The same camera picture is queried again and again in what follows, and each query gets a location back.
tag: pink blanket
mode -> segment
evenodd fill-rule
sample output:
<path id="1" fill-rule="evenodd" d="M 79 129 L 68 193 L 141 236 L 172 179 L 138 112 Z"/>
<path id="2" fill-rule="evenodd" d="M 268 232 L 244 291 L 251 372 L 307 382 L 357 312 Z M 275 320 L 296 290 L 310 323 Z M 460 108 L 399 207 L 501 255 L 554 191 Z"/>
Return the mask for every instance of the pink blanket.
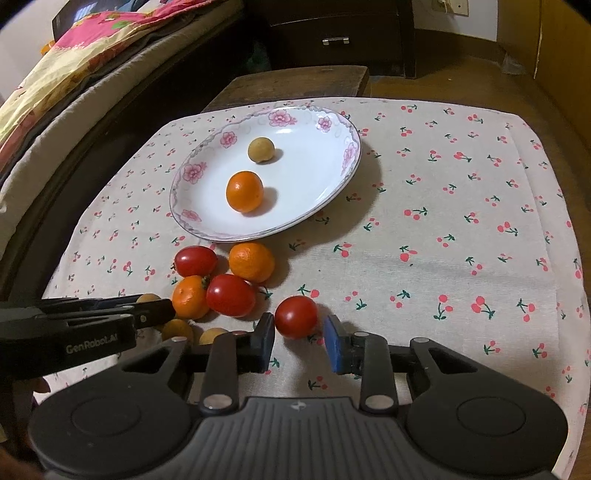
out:
<path id="1" fill-rule="evenodd" d="M 178 14 L 215 0 L 172 0 L 153 12 L 101 12 L 76 22 L 0 107 L 0 171 L 26 134 L 86 76 Z"/>

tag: tomato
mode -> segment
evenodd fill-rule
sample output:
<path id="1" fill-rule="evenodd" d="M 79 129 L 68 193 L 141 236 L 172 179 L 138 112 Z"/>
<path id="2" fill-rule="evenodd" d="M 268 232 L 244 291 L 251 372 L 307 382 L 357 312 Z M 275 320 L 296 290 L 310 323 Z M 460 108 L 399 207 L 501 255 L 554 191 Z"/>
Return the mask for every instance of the tomato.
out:
<path id="1" fill-rule="evenodd" d="M 213 277 L 207 288 L 205 299 L 209 308 L 229 317 L 248 315 L 256 303 L 252 286 L 240 277 L 229 273 Z"/>
<path id="2" fill-rule="evenodd" d="M 210 275 L 217 265 L 213 250 L 200 245 L 185 247 L 174 256 L 174 268 L 181 277 Z"/>
<path id="3" fill-rule="evenodd" d="M 283 300 L 275 311 L 275 327 L 286 338 L 298 339 L 311 335 L 317 322 L 316 303 L 303 295 Z"/>

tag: longan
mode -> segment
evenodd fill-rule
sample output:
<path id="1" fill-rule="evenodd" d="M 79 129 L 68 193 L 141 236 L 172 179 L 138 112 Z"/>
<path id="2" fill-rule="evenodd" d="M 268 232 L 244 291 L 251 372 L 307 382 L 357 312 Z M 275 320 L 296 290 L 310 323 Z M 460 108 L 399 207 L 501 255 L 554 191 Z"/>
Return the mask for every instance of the longan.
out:
<path id="1" fill-rule="evenodd" d="M 255 163 L 268 161 L 275 155 L 275 145 L 265 137 L 255 138 L 248 145 L 248 157 Z"/>

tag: plate rim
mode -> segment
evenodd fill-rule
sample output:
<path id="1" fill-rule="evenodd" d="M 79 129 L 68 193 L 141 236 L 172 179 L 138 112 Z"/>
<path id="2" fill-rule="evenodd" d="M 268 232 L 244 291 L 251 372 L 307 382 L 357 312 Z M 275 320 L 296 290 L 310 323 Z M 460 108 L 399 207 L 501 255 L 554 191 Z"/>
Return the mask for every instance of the plate rim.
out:
<path id="1" fill-rule="evenodd" d="M 299 217 L 297 217 L 287 223 L 284 223 L 280 226 L 269 228 L 267 230 L 264 230 L 264 231 L 261 231 L 258 233 L 253 233 L 252 235 L 233 236 L 232 238 L 222 239 L 218 236 L 211 236 L 211 235 L 203 234 L 202 232 L 199 232 L 199 234 L 197 234 L 195 231 L 192 231 L 193 229 L 191 227 L 184 226 L 183 223 L 185 223 L 185 222 L 178 219 L 177 214 L 173 211 L 173 207 L 178 202 L 178 200 L 176 198 L 176 185 L 178 185 L 178 183 L 180 182 L 182 167 L 191 158 L 195 158 L 197 156 L 197 154 L 204 147 L 206 147 L 217 135 L 223 133 L 224 130 L 226 130 L 228 127 L 231 127 L 233 125 L 239 125 L 239 124 L 243 123 L 244 121 L 254 118 L 256 116 L 260 116 L 265 113 L 271 113 L 271 112 L 277 111 L 277 110 L 310 110 L 312 112 L 333 113 L 335 115 L 335 117 L 339 120 L 339 122 L 342 125 L 344 125 L 345 128 L 347 128 L 349 130 L 349 132 L 351 134 L 351 140 L 352 140 L 352 142 L 354 142 L 356 144 L 356 154 L 351 162 L 351 165 L 349 166 L 349 171 L 341 179 L 340 183 L 334 189 L 332 194 L 330 196 L 328 196 L 324 201 L 318 203 L 315 207 L 311 208 L 310 210 L 303 213 Z M 288 228 L 291 228 L 292 226 L 297 225 L 298 223 L 303 222 L 304 220 L 308 219 L 309 217 L 314 215 L 319 210 L 322 210 L 330 202 L 332 202 L 338 196 L 338 194 L 343 191 L 343 189 L 350 182 L 353 175 L 355 175 L 355 173 L 357 172 L 357 168 L 359 167 L 359 160 L 361 159 L 361 149 L 362 149 L 361 138 L 359 137 L 359 132 L 358 132 L 357 128 L 355 127 L 355 125 L 353 124 L 353 122 L 351 122 L 349 119 L 347 119 L 346 117 L 344 117 L 339 112 L 336 112 L 333 109 L 325 108 L 325 107 L 322 107 L 319 105 L 312 105 L 310 102 L 299 103 L 299 104 L 294 103 L 292 105 L 283 105 L 283 106 L 266 106 L 260 110 L 251 112 L 240 119 L 236 119 L 232 122 L 228 122 L 227 124 L 225 124 L 224 126 L 222 126 L 220 128 L 216 128 L 204 140 L 199 142 L 198 146 L 196 146 L 193 150 L 191 150 L 189 155 L 187 155 L 187 157 L 179 165 L 179 168 L 173 178 L 173 182 L 172 182 L 172 185 L 170 188 L 170 194 L 168 195 L 168 207 L 170 209 L 171 216 L 173 217 L 174 221 L 178 224 L 178 226 L 180 228 L 182 228 L 183 230 L 185 230 L 190 235 L 193 235 L 196 238 L 199 238 L 201 240 L 206 240 L 209 242 L 215 242 L 215 243 L 220 243 L 220 244 L 223 244 L 223 243 L 227 244 L 227 243 L 235 243 L 235 242 L 247 242 L 247 241 L 251 241 L 251 240 L 257 240 L 260 238 L 264 238 L 266 236 L 274 235 L 275 233 L 282 232 L 284 230 L 287 230 Z"/>

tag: tan round fruit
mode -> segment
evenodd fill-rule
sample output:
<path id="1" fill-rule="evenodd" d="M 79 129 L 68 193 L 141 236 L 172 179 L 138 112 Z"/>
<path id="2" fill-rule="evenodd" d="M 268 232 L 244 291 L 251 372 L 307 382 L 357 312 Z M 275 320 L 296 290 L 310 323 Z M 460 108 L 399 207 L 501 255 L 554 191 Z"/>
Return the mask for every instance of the tan round fruit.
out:
<path id="1" fill-rule="evenodd" d="M 193 329 L 181 319 L 172 319 L 162 327 L 162 341 L 172 337 L 186 337 L 189 343 L 193 343 Z"/>
<path id="2" fill-rule="evenodd" d="M 199 337 L 199 345 L 210 345 L 215 340 L 215 337 L 227 332 L 226 329 L 218 327 L 205 330 L 201 337 Z"/>
<path id="3" fill-rule="evenodd" d="M 255 163 L 268 161 L 275 155 L 275 145 L 265 137 L 255 138 L 248 145 L 248 157 Z"/>
<path id="4" fill-rule="evenodd" d="M 156 300 L 162 300 L 162 299 L 160 297 L 158 297 L 155 293 L 144 293 L 135 302 L 136 303 L 146 303 L 148 301 L 156 301 Z M 161 325 L 154 325 L 153 328 L 155 328 L 159 332 L 162 332 L 163 327 L 164 327 L 164 324 L 161 324 Z"/>
<path id="5" fill-rule="evenodd" d="M 144 293 L 135 302 L 136 303 L 146 303 L 147 301 L 156 301 L 156 300 L 162 300 L 162 299 L 160 297 L 158 297 L 155 293 Z"/>

